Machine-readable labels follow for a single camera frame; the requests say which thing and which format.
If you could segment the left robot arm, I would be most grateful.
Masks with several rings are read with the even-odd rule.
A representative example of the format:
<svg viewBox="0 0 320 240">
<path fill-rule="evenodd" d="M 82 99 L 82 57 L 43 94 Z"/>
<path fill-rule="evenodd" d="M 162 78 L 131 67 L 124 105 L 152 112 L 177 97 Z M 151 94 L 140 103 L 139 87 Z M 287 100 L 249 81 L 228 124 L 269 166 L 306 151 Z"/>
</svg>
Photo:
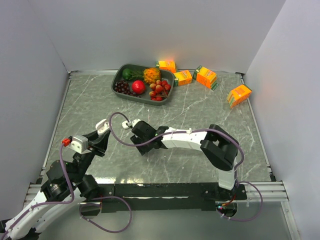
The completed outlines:
<svg viewBox="0 0 320 240">
<path fill-rule="evenodd" d="M 34 199 L 15 217 L 3 220 L 0 231 L 3 240 L 35 239 L 40 229 L 36 224 L 48 223 L 44 215 L 50 210 L 55 217 L 65 208 L 99 195 L 99 185 L 87 169 L 95 156 L 103 157 L 108 147 L 110 130 L 96 130 L 89 134 L 65 138 L 60 148 L 70 147 L 75 151 L 71 162 L 62 158 L 51 164 L 47 181 L 41 186 Z"/>
</svg>

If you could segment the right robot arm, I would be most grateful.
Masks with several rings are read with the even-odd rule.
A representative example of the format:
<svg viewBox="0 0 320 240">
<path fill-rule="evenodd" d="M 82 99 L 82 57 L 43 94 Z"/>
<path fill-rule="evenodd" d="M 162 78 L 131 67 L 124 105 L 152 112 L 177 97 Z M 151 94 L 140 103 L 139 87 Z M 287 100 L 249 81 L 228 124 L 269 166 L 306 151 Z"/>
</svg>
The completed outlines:
<svg viewBox="0 0 320 240">
<path fill-rule="evenodd" d="M 218 170 L 218 193 L 230 199 L 236 193 L 236 157 L 239 142 L 216 124 L 209 128 L 183 130 L 168 126 L 153 128 L 147 122 L 135 119 L 130 138 L 141 155 L 153 149 L 190 149 L 202 152 Z"/>
</svg>

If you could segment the white oval charging case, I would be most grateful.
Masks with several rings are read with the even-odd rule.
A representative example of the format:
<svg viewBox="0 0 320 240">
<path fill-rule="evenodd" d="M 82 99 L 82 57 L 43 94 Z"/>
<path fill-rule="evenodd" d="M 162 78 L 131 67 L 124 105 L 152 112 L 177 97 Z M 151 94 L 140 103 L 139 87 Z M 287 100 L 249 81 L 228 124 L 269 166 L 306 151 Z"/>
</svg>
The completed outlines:
<svg viewBox="0 0 320 240">
<path fill-rule="evenodd" d="M 105 133 L 109 133 L 110 132 L 109 121 L 106 118 L 102 119 L 95 125 L 95 130 L 98 136 L 102 136 Z"/>
</svg>

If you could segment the white square charging case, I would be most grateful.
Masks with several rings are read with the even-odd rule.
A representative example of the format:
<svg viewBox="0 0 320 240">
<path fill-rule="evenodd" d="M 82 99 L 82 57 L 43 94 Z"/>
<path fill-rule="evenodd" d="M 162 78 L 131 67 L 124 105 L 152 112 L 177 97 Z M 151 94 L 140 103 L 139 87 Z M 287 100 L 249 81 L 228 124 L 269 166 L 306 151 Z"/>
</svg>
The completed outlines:
<svg viewBox="0 0 320 240">
<path fill-rule="evenodd" d="M 125 130 L 127 130 L 129 128 L 127 120 L 123 121 L 121 125 L 122 125 L 122 128 L 125 129 Z"/>
</svg>

